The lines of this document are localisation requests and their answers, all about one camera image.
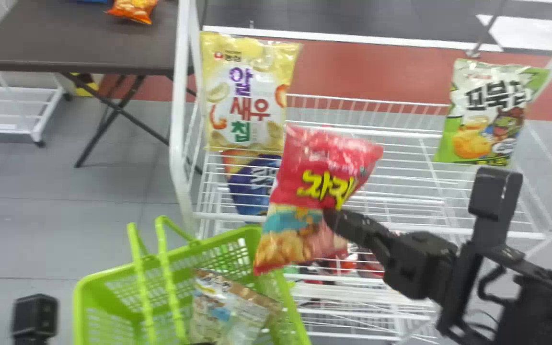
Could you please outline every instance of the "red floor stripe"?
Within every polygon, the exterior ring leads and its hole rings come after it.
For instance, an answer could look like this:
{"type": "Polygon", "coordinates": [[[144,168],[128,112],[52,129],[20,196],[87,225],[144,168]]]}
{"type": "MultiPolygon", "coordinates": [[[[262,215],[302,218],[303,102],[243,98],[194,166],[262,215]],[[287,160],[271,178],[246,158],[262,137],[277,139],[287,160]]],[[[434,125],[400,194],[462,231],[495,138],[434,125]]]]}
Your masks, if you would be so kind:
{"type": "MultiPolygon", "coordinates": [[[[343,42],[301,41],[292,93],[365,98],[370,100],[448,103],[453,61],[466,57],[462,50],[378,46],[343,42]]],[[[482,52],[480,61],[517,63],[542,67],[550,57],[482,52]]],[[[116,76],[106,76],[105,93],[116,76]]],[[[193,77],[190,88],[195,88],[193,77]]],[[[120,98],[123,87],[116,92],[120,98]]],[[[166,77],[149,77],[136,94],[137,100],[171,101],[172,84],[166,77]]],[[[552,84],[530,107],[528,118],[552,120],[552,84]]]]}

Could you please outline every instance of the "chip bag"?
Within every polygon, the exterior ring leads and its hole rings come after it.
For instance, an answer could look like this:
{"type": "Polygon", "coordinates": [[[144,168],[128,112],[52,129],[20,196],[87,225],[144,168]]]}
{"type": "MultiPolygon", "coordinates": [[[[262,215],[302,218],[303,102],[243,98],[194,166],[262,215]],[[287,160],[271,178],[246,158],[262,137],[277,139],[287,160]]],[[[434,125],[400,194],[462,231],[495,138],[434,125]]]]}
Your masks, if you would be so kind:
{"type": "Polygon", "coordinates": [[[207,148],[281,153],[300,45],[201,33],[207,148]]]}
{"type": "Polygon", "coordinates": [[[131,19],[135,22],[152,24],[150,13],[158,0],[114,0],[114,5],[106,13],[131,19]]]}
{"type": "Polygon", "coordinates": [[[287,125],[287,140],[270,196],[254,273],[346,251],[346,240],[322,220],[370,177],[383,148],[325,129],[287,125]]]}
{"type": "Polygon", "coordinates": [[[223,151],[221,157],[237,212],[265,216],[280,156],[231,149],[223,151]]]}
{"type": "Polygon", "coordinates": [[[220,273],[195,269],[193,316],[189,334],[193,343],[251,345],[282,305],[220,273]]]}
{"type": "Polygon", "coordinates": [[[508,165],[525,110],[548,70],[457,59],[451,107],[434,160],[508,165]]]}

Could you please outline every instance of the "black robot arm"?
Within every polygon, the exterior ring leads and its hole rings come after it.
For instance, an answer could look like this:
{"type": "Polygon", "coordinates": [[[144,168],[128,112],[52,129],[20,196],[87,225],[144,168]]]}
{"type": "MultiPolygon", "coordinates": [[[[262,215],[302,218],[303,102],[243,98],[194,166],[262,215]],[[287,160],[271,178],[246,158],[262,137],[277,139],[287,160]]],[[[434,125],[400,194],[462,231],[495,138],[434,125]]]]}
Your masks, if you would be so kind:
{"type": "Polygon", "coordinates": [[[350,210],[324,210],[331,229],[370,249],[385,267],[385,283],[410,299],[431,299],[442,306],[436,329],[462,345],[552,345],[552,271],[531,264],[506,245],[523,176],[481,167],[468,211],[477,216],[471,240],[458,247],[427,231],[394,234],[377,221],[350,210]],[[503,306],[493,339],[463,319],[485,258],[496,269],[478,282],[478,296],[503,306]],[[506,269],[517,272],[517,299],[486,293],[489,282],[506,269]]]}

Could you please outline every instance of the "green plastic basket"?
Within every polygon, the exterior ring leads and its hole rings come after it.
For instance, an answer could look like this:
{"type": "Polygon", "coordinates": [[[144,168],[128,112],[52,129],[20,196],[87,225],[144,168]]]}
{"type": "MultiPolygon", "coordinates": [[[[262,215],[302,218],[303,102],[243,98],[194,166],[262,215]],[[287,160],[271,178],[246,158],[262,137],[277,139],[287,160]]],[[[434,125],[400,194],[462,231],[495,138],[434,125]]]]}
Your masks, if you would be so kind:
{"type": "Polygon", "coordinates": [[[281,316],[256,344],[310,345],[282,271],[255,277],[252,262],[261,227],[247,225],[197,240],[171,220],[155,220],[158,255],[150,255],[136,225],[127,226],[134,262],[84,277],[74,290],[76,345],[188,344],[194,267],[214,269],[283,303],[281,316]],[[188,245],[167,250],[165,228],[188,245]]]}

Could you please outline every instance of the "yellow snack bag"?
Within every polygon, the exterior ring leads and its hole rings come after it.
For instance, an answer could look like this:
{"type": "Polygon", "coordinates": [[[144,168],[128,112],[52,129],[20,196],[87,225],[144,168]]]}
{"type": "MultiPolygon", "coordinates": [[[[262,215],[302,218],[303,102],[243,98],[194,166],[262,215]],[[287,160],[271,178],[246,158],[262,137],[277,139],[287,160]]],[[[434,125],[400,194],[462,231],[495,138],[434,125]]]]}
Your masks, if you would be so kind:
{"type": "Polygon", "coordinates": [[[200,39],[207,148],[281,152],[300,44],[210,32],[200,39]]]}

